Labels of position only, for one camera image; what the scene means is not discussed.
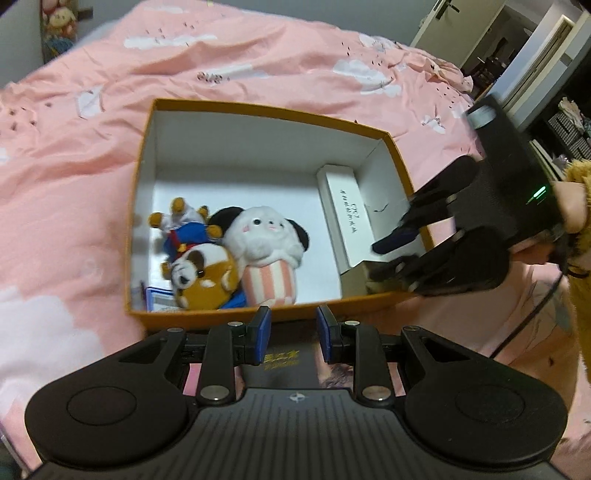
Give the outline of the right human hand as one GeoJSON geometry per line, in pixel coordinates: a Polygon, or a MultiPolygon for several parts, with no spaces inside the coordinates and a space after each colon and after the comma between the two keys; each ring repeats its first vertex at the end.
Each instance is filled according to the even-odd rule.
{"type": "Polygon", "coordinates": [[[551,263],[567,266],[578,279],[590,277],[590,196],[580,182],[554,182],[553,192],[562,215],[562,236],[550,249],[551,263]]]}

